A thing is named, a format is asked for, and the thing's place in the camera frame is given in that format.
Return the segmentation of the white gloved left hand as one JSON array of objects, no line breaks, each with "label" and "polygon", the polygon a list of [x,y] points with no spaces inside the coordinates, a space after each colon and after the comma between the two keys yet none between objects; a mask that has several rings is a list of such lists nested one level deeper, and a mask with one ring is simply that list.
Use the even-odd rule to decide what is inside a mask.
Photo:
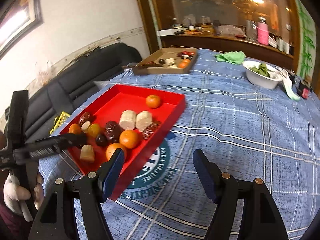
[{"label": "white gloved left hand", "polygon": [[33,221],[30,211],[27,209],[26,200],[34,197],[34,206],[39,210],[44,200],[43,176],[38,172],[36,186],[33,194],[26,188],[20,186],[18,179],[13,174],[9,174],[4,183],[4,202],[6,206],[15,214],[22,215],[27,222]]}]

